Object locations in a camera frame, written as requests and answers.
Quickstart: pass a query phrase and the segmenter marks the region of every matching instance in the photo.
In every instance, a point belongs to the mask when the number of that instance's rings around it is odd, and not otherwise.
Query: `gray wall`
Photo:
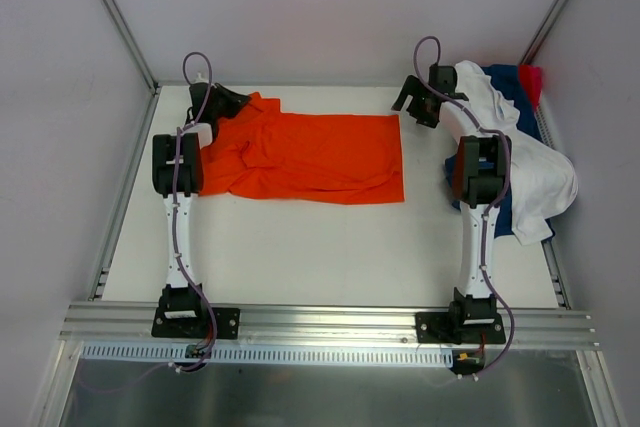
[[[593,311],[630,425],[640,425],[640,1],[572,0],[536,59],[580,180],[554,226],[575,306]]]
[[[182,80],[184,52],[216,79],[398,85],[423,35],[445,62],[515,63],[553,0],[118,0],[151,70]]]
[[[0,415],[27,425],[148,101],[99,0],[0,0]]]

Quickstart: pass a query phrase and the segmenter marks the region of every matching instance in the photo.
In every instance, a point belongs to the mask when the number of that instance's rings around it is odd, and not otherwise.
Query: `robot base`
[[[415,315],[418,342],[448,344],[506,343],[496,298],[464,296],[456,288],[448,312],[418,312]]]
[[[213,307],[216,339],[235,340],[240,328],[240,309]],[[151,327],[151,336],[163,339],[204,339],[211,319],[200,297],[190,287],[162,289]]]
[[[418,312],[415,321],[419,344],[480,345],[484,341],[485,345],[503,345],[507,341],[500,314],[495,315],[491,324],[464,327],[456,327],[449,312]]]

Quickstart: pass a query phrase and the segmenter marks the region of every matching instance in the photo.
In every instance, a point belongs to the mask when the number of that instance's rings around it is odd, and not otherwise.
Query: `black mounting bracket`
[[[504,334],[502,316],[492,295],[486,299],[464,297],[454,289],[454,300],[447,312],[417,312],[416,337],[419,344],[485,344],[502,345]]]
[[[240,328],[240,309],[213,307],[216,339],[236,340]],[[211,319],[206,306],[191,287],[162,289],[151,327],[151,336],[163,339],[204,339]]]
[[[198,109],[202,108],[199,122],[211,125],[213,140],[215,141],[218,137],[218,119],[220,117],[233,119],[251,101],[251,97],[238,94],[221,84],[215,83],[211,86],[206,105],[202,107],[208,86],[209,84],[206,82],[196,82],[189,86],[191,107],[187,109],[187,122],[193,120],[198,114]]]
[[[452,99],[469,100],[466,95],[456,92],[457,83],[458,74],[455,67],[451,65],[439,66],[438,64],[432,64],[429,67],[430,87]],[[407,107],[409,115],[416,119],[416,123],[435,129],[440,122],[442,99],[427,89],[415,75],[409,75],[391,110],[402,110],[408,96],[412,97],[411,103]]]

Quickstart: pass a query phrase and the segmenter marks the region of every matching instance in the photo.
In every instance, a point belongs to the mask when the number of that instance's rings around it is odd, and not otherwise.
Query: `wire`
[[[482,336],[482,342],[480,343],[480,348],[476,350],[472,355],[482,354],[482,356],[484,357],[485,346],[487,345],[487,336],[484,334],[484,332],[481,334],[481,336]]]
[[[207,332],[207,336],[195,345],[194,350],[200,350],[204,348],[209,342],[211,342],[212,339],[213,339],[213,326],[209,324],[209,331]]]
[[[207,299],[207,296],[205,295],[205,293],[202,291],[200,287],[196,285],[196,283],[193,281],[193,279],[189,276],[188,272],[184,268],[184,265],[182,263],[182,254],[180,253],[180,246],[178,245],[178,208],[180,207],[180,204],[178,202],[178,174],[180,171],[180,144],[182,143],[182,136],[186,132],[188,132],[200,120],[200,117],[204,112],[204,108],[207,105],[207,101],[209,100],[209,94],[211,93],[211,89],[213,88],[213,70],[211,68],[211,62],[209,61],[209,58],[202,52],[190,52],[185,56],[184,60],[182,61],[182,75],[184,76],[184,79],[187,81],[189,85],[193,85],[193,83],[189,81],[189,78],[187,76],[187,61],[193,56],[199,56],[204,59],[205,63],[207,64],[209,78],[207,82],[207,91],[204,95],[204,100],[202,101],[202,105],[198,110],[198,114],[195,116],[192,122],[185,124],[183,128],[178,127],[176,129],[176,155],[174,158],[173,182],[171,185],[171,190],[172,190],[171,195],[173,197],[173,209],[172,209],[173,213],[171,218],[171,237],[172,237],[172,243],[173,243],[173,253],[176,258],[176,263],[178,264],[178,270],[187,281],[187,284],[189,284],[189,286],[195,291],[198,297],[200,297],[200,300],[206,306],[207,313],[211,318],[212,336],[211,336],[211,341],[208,342],[205,348],[205,351],[203,355],[200,357],[200,359],[198,359],[198,361],[192,365],[180,366],[179,368],[182,372],[193,372],[193,371],[199,370],[200,367],[209,358],[211,358],[211,352],[213,351],[213,346],[215,344],[215,339],[218,333],[216,317],[213,312],[213,308],[209,303],[209,299]]]
[[[92,394],[102,395],[102,394],[117,394],[118,392],[122,392],[123,390],[127,390],[130,387],[133,387],[133,386],[139,384],[140,382],[142,382],[152,372],[155,372],[156,370],[159,370],[161,367],[170,367],[170,364],[167,364],[167,363],[156,364],[156,365],[152,366],[150,369],[145,370],[138,378],[133,379],[131,382],[127,382],[126,384],[124,384],[124,385],[122,385],[120,387],[115,387],[113,389],[97,389],[95,387],[92,387],[92,386],[88,385],[84,380],[82,380],[82,376],[80,375],[81,372],[82,372],[83,367],[84,367],[84,362],[80,362],[80,364],[78,365],[78,370],[76,372],[76,376],[75,376],[76,384],[78,384],[84,390],[86,390],[88,392],[91,392]]]
[[[420,66],[418,65],[418,53],[420,52],[420,47],[422,46],[422,44],[428,40],[433,40],[438,46],[438,57],[436,62],[440,61],[440,54],[442,51],[440,40],[433,35],[428,35],[426,37],[423,37],[418,41],[415,49],[413,50],[413,68],[416,72],[416,76],[418,77],[418,79],[420,79],[420,82],[422,82],[422,85],[424,85],[429,92],[438,96],[442,100],[451,102],[453,105],[455,105],[460,110],[462,110],[462,112],[466,114],[466,116],[471,120],[471,123],[474,125],[476,129],[478,129],[479,132],[483,134],[497,135],[500,138],[500,141],[502,142],[502,147],[504,149],[504,155],[505,155],[505,160],[507,164],[506,172],[505,172],[505,181],[504,181],[504,185],[502,186],[502,191],[493,200],[493,202],[491,202],[487,206],[482,216],[482,242],[480,246],[480,264],[481,264],[480,271],[482,272],[483,280],[487,284],[487,287],[489,288],[491,293],[495,296],[498,302],[500,302],[502,307],[504,307],[504,309],[507,311],[507,315],[509,316],[509,322],[511,323],[511,327],[509,328],[509,337],[507,338],[507,342],[504,345],[504,348],[500,351],[498,356],[489,365],[487,365],[486,367],[484,367],[484,369],[482,369],[482,372],[485,372],[488,369],[492,368],[494,365],[496,365],[501,359],[504,358],[507,352],[509,352],[509,349],[511,348],[511,344],[513,344],[513,337],[515,334],[515,327],[516,327],[515,317],[513,315],[513,311],[511,310],[511,307],[509,307],[509,305],[505,302],[505,300],[502,298],[502,296],[498,293],[496,288],[491,283],[491,279],[489,279],[489,275],[487,274],[487,268],[486,268],[487,231],[489,230],[489,211],[494,207],[499,206],[500,202],[502,202],[502,200],[507,195],[507,192],[509,191],[509,186],[511,185],[511,152],[509,151],[509,142],[507,141],[507,137],[504,135],[504,132],[497,129],[485,129],[484,127],[482,127],[482,125],[480,124],[476,116],[473,115],[473,112],[469,110],[469,108],[467,108],[465,105],[461,104],[457,100],[452,99],[451,97],[434,89],[429,85],[429,82],[427,82],[424,79],[424,77],[422,76],[422,73],[420,72]]]

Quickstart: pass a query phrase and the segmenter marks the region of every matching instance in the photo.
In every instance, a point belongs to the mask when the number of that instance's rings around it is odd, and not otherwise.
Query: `orange cloth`
[[[336,204],[403,202],[398,116],[280,112],[280,99],[251,101],[221,118],[216,141],[202,149],[200,195]]]

